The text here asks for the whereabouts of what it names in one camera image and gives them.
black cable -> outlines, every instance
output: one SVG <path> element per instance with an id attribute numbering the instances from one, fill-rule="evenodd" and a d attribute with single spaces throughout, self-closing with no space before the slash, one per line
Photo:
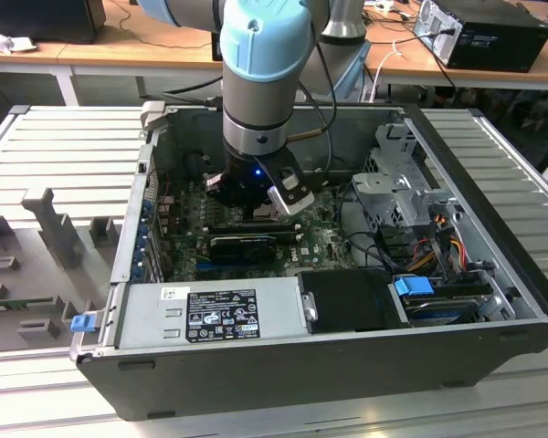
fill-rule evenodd
<path id="1" fill-rule="evenodd" d="M 364 253 L 364 254 L 370 256 L 371 258 L 374 258 L 374 259 L 377 260 L 378 262 L 382 262 L 382 263 L 384 262 L 384 260 L 382 260 L 382 258 L 381 258 L 379 255 L 374 254 L 374 253 L 372 253 L 371 251 L 365 249 L 364 247 L 362 247 L 362 246 L 356 244 L 353 240 L 350 240 L 349 243 L 351 244 L 351 246 L 352 246 L 353 248 L 359 249 L 362 253 Z"/>
<path id="2" fill-rule="evenodd" d="M 202 46 L 167 46 L 165 44 L 159 44 L 159 43 L 151 43 L 149 41 L 144 41 L 143 39 L 141 39 L 139 36 L 137 36 L 136 34 L 134 34 L 134 32 L 130 29 L 127 29 L 124 27 L 124 23 L 126 21 L 128 21 L 130 18 L 132 18 L 132 12 L 130 12 L 128 9 L 126 9 L 125 7 L 123 7 L 122 5 L 118 4 L 117 2 L 115 2 L 114 0 L 111 0 L 112 3 L 114 3 L 116 6 L 118 6 L 122 11 L 124 11 L 126 14 L 128 14 L 127 16 L 125 16 L 123 19 L 120 20 L 120 23 L 119 23 L 119 26 L 120 26 L 120 30 L 122 32 L 125 32 L 127 34 L 130 34 L 132 35 L 136 40 L 140 41 L 141 43 L 143 44 L 146 44 L 148 46 L 155 46 L 155 47 L 164 47 L 164 48 L 203 48 L 203 47 L 207 47 L 207 46 L 211 46 L 211 43 L 206 43 L 206 44 L 203 44 Z"/>
<path id="3" fill-rule="evenodd" d="M 440 71 L 442 74 L 447 78 L 447 81 L 450 83 L 451 87 L 453 88 L 453 102 L 455 101 L 455 97 L 457 96 L 457 87 L 455 86 L 454 82 L 450 80 L 448 77 L 447 72 L 445 69 L 442 68 L 440 65 L 440 59 L 438 59 L 437 55 L 435 54 L 435 41 L 437 40 L 437 36 L 434 36 L 432 39 L 432 44 L 430 45 L 430 51 L 432 52 L 432 56 L 434 57 L 435 61 L 437 62 L 438 68 L 440 68 Z"/>
<path id="4" fill-rule="evenodd" d="M 365 67 L 365 73 L 367 73 L 367 77 L 369 78 L 369 80 L 372 81 L 372 85 L 374 84 L 374 75 L 372 75 L 372 71 L 369 69 L 369 67 L 367 66 L 364 66 Z"/>
<path id="5" fill-rule="evenodd" d="M 210 85 L 213 85 L 216 82 L 219 82 L 221 79 L 223 79 L 223 76 L 220 76 L 219 78 L 208 80 L 207 82 L 202 82 L 201 84 L 192 85 L 191 87 L 185 87 L 184 89 L 170 89 L 168 91 L 165 91 L 164 94 L 188 93 L 189 91 L 195 91 L 196 89 L 203 89 L 205 87 L 209 87 Z"/>
<path id="6" fill-rule="evenodd" d="M 349 169 L 353 173 L 358 173 L 359 169 L 355 168 L 351 164 L 349 164 L 343 157 L 338 157 L 337 155 L 333 155 L 332 157 L 337 162 L 340 162 L 343 166 L 345 166 L 347 169 Z"/>
<path id="7" fill-rule="evenodd" d="M 419 35 L 419 36 L 412 36 L 410 38 L 407 38 L 407 39 L 397 39 L 395 41 L 396 44 L 402 44 L 402 43 L 407 43 L 408 41 L 414 41 L 415 39 L 421 39 L 421 38 L 424 38 L 424 37 L 437 37 L 438 35 L 443 35 L 445 34 L 447 31 L 442 31 L 442 32 L 438 32 L 436 34 L 427 34 L 427 35 Z M 394 44 L 394 41 L 372 41 L 371 42 L 372 44 L 389 44 L 389 45 L 392 45 Z"/>
<path id="8" fill-rule="evenodd" d="M 169 99 L 169 100 L 172 100 L 172 101 L 176 100 L 179 103 L 186 103 L 186 104 L 189 104 L 189 105 L 205 105 L 205 102 L 201 99 L 183 98 L 183 97 L 171 96 L 171 95 L 154 96 L 152 94 L 147 94 L 145 96 L 140 96 L 140 99 L 147 99 L 147 100 L 165 100 L 165 99 Z"/>
<path id="9" fill-rule="evenodd" d="M 327 82 L 329 83 L 329 89 L 331 90 L 331 98 L 332 98 L 332 115 L 331 119 L 329 120 L 329 123 L 327 123 L 327 126 L 325 127 L 324 131 L 329 130 L 335 120 L 337 119 L 337 96 L 335 95 L 335 86 L 332 83 L 331 79 L 331 73 L 329 73 L 329 66 L 327 65 L 327 60 L 325 59 L 324 54 L 322 53 L 321 45 L 319 43 L 316 43 L 315 47 L 317 47 L 317 52 L 319 53 L 319 58 L 321 59 L 322 63 L 322 69 L 325 73 L 325 77 L 327 78 Z"/>
<path id="10" fill-rule="evenodd" d="M 321 108 L 319 108 L 319 105 L 317 104 L 315 99 L 312 97 L 312 94 L 307 90 L 304 84 L 300 81 L 299 81 L 299 88 L 304 93 L 304 96 L 307 98 L 307 101 L 309 101 L 309 103 L 312 105 L 315 112 L 319 116 L 319 119 L 321 120 L 322 125 L 326 126 L 327 120 L 325 119 L 325 116 L 323 116 Z M 329 132 L 329 130 L 326 130 L 325 134 L 327 136 L 328 152 L 327 152 L 327 163 L 325 164 L 325 167 L 322 170 L 321 187 L 324 185 L 324 182 L 327 179 L 327 174 L 329 173 L 329 170 L 331 169 L 331 163 L 334 158 L 331 133 Z"/>

computer case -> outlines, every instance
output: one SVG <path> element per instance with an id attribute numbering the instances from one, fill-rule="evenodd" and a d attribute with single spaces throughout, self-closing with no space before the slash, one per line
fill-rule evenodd
<path id="1" fill-rule="evenodd" d="M 0 34 L 91 44 L 106 21 L 102 0 L 0 1 Z"/>

blue latch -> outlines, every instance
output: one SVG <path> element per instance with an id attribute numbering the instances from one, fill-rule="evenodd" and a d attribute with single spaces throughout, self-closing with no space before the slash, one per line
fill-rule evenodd
<path id="1" fill-rule="evenodd" d="M 77 315 L 71 320 L 71 332 L 95 331 L 95 315 Z"/>
<path id="2" fill-rule="evenodd" d="M 427 276 L 402 276 L 394 282 L 394 286 L 400 297 L 435 293 Z"/>

metal bracket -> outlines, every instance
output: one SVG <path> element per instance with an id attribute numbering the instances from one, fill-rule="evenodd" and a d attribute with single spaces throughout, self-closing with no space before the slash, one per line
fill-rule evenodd
<path id="1" fill-rule="evenodd" d="M 22 206 L 32 212 L 42 228 L 41 236 L 63 267 L 76 266 L 80 260 L 74 245 L 79 240 L 77 231 L 65 214 L 63 219 L 53 208 L 51 189 L 29 189 L 22 200 Z"/>
<path id="2" fill-rule="evenodd" d="M 143 130 L 155 130 L 163 125 L 166 120 L 164 116 L 166 104 L 161 100 L 144 102 L 140 113 L 140 122 Z"/>

barcode sticker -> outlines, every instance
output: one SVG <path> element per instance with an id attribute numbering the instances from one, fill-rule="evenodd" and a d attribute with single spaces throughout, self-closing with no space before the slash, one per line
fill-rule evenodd
<path id="1" fill-rule="evenodd" d="M 191 292 L 191 288 L 187 287 L 162 287 L 161 300 L 166 299 L 186 299 L 186 296 Z"/>

